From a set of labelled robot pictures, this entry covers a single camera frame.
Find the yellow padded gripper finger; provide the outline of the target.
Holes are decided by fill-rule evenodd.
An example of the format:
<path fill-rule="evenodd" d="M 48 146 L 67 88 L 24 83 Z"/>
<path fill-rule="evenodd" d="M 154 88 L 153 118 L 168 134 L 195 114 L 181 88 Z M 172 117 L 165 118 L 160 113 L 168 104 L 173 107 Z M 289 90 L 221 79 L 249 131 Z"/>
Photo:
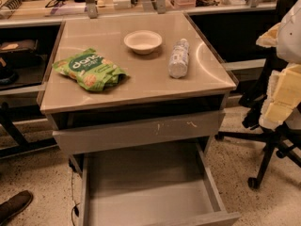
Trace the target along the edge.
<path fill-rule="evenodd" d="M 259 119 L 260 126 L 276 129 L 301 103 L 301 65 L 289 63 L 281 72 L 272 71 Z"/>

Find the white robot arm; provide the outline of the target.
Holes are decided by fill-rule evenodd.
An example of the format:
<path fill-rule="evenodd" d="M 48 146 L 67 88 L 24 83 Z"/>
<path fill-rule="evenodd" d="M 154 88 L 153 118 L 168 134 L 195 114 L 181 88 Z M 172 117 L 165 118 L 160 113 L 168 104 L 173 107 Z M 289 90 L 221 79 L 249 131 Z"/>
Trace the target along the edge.
<path fill-rule="evenodd" d="M 280 73 L 270 75 L 267 98 L 261 109 L 260 126 L 275 130 L 301 103 L 301 0 L 280 23 L 259 36 L 256 44 L 275 47 L 277 57 L 288 63 Z"/>

